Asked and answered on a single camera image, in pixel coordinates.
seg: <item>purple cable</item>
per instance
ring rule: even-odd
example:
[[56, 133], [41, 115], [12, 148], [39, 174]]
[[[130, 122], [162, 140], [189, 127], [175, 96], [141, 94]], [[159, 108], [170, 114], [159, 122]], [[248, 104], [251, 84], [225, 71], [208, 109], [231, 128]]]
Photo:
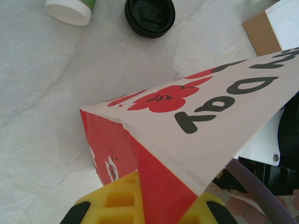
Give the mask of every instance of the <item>purple cable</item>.
[[251, 194], [273, 224], [298, 224], [279, 200], [239, 161], [232, 159], [226, 169]]

